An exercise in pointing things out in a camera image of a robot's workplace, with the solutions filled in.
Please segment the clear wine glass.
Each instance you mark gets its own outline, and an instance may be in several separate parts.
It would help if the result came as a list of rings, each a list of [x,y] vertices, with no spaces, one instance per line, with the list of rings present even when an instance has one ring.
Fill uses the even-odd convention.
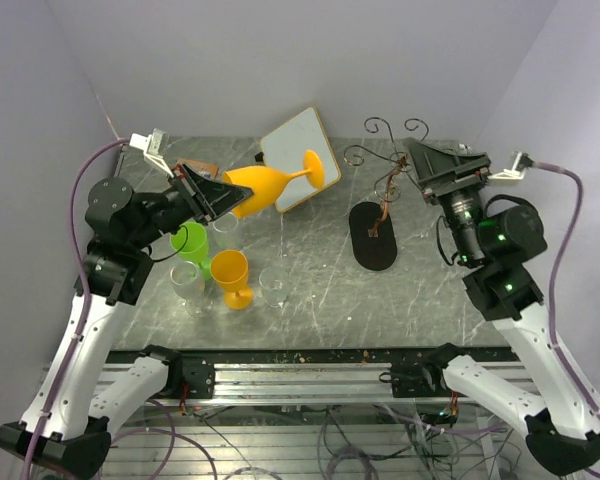
[[[213,302],[206,288],[200,268],[191,262],[175,265],[170,271],[170,280],[176,295],[184,301],[190,316],[202,317],[210,312]]]
[[[240,223],[232,212],[214,221],[212,230],[215,242],[221,250],[240,249]]]

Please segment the green plastic wine glass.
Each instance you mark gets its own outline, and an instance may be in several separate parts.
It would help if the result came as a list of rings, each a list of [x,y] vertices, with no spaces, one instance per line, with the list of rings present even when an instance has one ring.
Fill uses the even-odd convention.
[[[199,267],[205,280],[211,279],[209,239],[206,228],[196,222],[186,222],[170,237],[171,247],[186,262]]]

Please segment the orange plastic wine glass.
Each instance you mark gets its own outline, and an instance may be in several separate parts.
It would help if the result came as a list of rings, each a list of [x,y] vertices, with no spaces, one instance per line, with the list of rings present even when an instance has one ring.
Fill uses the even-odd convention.
[[[241,251],[224,250],[216,254],[211,261],[210,272],[224,292],[228,308],[242,310],[250,305],[253,292],[248,285],[249,264]]]

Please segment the clear wine glass front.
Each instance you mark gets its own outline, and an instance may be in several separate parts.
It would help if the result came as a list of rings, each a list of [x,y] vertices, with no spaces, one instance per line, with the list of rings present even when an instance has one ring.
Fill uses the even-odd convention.
[[[190,316],[202,317],[210,312],[213,302],[206,288],[200,268],[191,262],[175,265],[170,271],[170,280],[176,295],[184,301]]]

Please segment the clear ribbed glass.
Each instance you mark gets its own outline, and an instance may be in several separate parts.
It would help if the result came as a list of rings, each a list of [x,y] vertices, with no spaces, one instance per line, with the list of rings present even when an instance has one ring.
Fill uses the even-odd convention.
[[[259,275],[262,297],[271,307],[282,307],[290,292],[286,270],[279,266],[265,268]]]

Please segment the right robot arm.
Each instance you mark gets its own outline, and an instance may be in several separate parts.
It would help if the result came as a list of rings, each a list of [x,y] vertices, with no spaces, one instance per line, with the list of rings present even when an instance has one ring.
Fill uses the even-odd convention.
[[[517,152],[511,168],[493,174],[485,153],[445,150],[414,138],[406,139],[405,150],[424,200],[442,208],[458,263],[470,271],[463,283],[471,303],[513,349],[537,392],[486,370],[450,343],[428,356],[422,387],[435,396],[462,394],[494,413],[553,475],[591,471],[600,461],[600,393],[557,332],[555,294],[542,293],[524,266],[547,249],[540,215],[518,197],[491,215],[480,194],[494,181],[522,180],[529,169],[560,174],[562,168]]]

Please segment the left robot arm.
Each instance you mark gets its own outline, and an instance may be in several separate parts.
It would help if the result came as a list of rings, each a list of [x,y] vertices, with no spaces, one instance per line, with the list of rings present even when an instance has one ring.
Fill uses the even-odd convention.
[[[163,192],[141,193],[120,177],[96,183],[85,220],[94,236],[75,257],[79,276],[67,328],[49,372],[22,417],[0,426],[0,449],[75,479],[103,465],[113,436],[146,400],[183,387],[179,353],[146,347],[129,373],[101,393],[99,376],[119,329],[114,312],[137,303],[155,264],[149,246],[187,221],[219,219],[256,198],[256,189],[224,176],[207,179],[177,166]]]

